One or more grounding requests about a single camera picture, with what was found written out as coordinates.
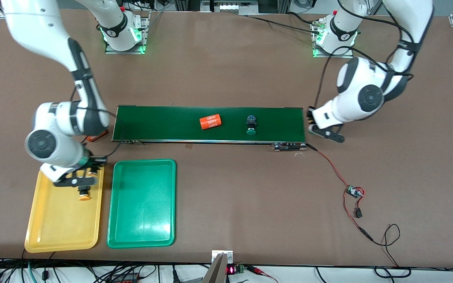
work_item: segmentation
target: brown table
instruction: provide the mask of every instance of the brown table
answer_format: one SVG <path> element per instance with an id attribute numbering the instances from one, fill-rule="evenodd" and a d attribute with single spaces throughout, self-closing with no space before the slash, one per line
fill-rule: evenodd
<path id="1" fill-rule="evenodd" d="M 268 18 L 305 27 L 288 15 Z M 70 35 L 85 50 L 109 109 L 118 104 L 307 107 L 325 59 L 309 34 L 231 14 L 165 13 L 146 55 L 105 55 L 92 15 L 64 10 Z M 398 31 L 364 21 L 357 48 L 378 60 Z M 344 59 L 331 61 L 322 100 L 336 95 Z M 343 129 L 344 144 L 308 136 L 351 184 L 366 189 L 358 220 L 380 241 L 397 223 L 390 252 L 405 266 L 453 267 L 453 28 L 435 18 L 406 92 L 373 118 Z M 0 23 L 0 257 L 20 257 L 40 163 L 24 150 L 32 113 L 65 101 L 68 71 L 15 43 Z M 89 145 L 96 154 L 115 144 Z M 207 262 L 212 249 L 266 264 L 390 265 L 342 209 L 341 182 L 314 151 L 274 153 L 266 145 L 124 145 L 110 158 L 172 158 L 178 164 L 176 242 L 166 248 L 106 246 L 111 176 L 103 197 L 99 242 L 57 258 Z M 205 171 L 214 174 L 205 175 Z M 354 201 L 348 198 L 349 208 Z M 48 257 L 49 254 L 27 254 Z"/>

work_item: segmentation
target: white surface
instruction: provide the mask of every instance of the white surface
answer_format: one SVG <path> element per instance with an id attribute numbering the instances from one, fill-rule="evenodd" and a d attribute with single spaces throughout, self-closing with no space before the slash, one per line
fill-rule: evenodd
<path id="1" fill-rule="evenodd" d="M 322 283 L 314 267 L 292 267 L 292 266 L 258 266 L 267 274 L 276 278 L 279 283 Z M 94 282 L 94 276 L 86 269 L 81 267 L 60 267 L 57 274 L 61 283 L 90 283 Z M 100 276 L 111 270 L 108 267 L 95 267 L 96 274 Z M 153 266 L 146 266 L 141 271 L 141 276 L 146 276 L 153 270 Z M 33 269 L 34 276 L 38 282 L 41 280 L 42 268 Z M 176 265 L 176 271 L 181 281 L 192 280 L 203 277 L 207 269 L 200 265 Z M 389 279 L 379 278 L 370 268 L 338 268 L 338 267 L 319 267 L 322 277 L 327 283 L 388 283 Z M 48 283 L 58 283 L 52 268 L 48 268 L 50 278 Z M 391 271 L 393 275 L 401 273 Z M 24 269 L 26 283 L 30 283 L 31 278 L 27 269 Z M 250 272 L 230 276 L 231 283 L 237 283 L 248 279 L 247 283 L 275 283 L 271 278 L 258 276 Z M 160 281 L 162 283 L 172 283 L 172 266 L 160 266 Z M 158 269 L 148 278 L 142 279 L 139 283 L 157 283 Z M 408 278 L 395 279 L 397 283 L 453 283 L 453 272 L 439 272 L 436 270 L 414 270 Z M 17 270 L 9 283 L 22 283 L 20 270 Z"/>

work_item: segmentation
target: robotic arm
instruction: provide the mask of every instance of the robotic arm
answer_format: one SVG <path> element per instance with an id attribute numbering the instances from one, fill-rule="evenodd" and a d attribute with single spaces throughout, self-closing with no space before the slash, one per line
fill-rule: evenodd
<path id="1" fill-rule="evenodd" d="M 344 138 L 332 130 L 334 126 L 372 116 L 405 90 L 408 76 L 401 73 L 410 71 L 420 50 L 433 17 L 433 0 L 383 0 L 383 3 L 394 21 L 410 34 L 401 31 L 389 63 L 375 64 L 359 57 L 345 63 L 338 72 L 338 96 L 317 109 L 309 108 L 310 133 L 342 143 Z"/>
<path id="2" fill-rule="evenodd" d="M 113 49 L 127 50 L 137 43 L 131 36 L 130 15 L 120 11 L 115 1 L 78 2 L 96 16 Z M 25 141 L 26 151 L 43 163 L 40 169 L 51 181 L 56 185 L 70 185 L 64 183 L 69 173 L 99 167 L 106 162 L 105 158 L 92 156 L 72 138 L 95 136 L 106 130 L 109 125 L 106 106 L 87 57 L 66 32 L 55 0 L 2 0 L 2 6 L 15 41 L 35 54 L 61 63 L 73 77 L 80 100 L 41 104 L 34 115 L 33 130 Z"/>

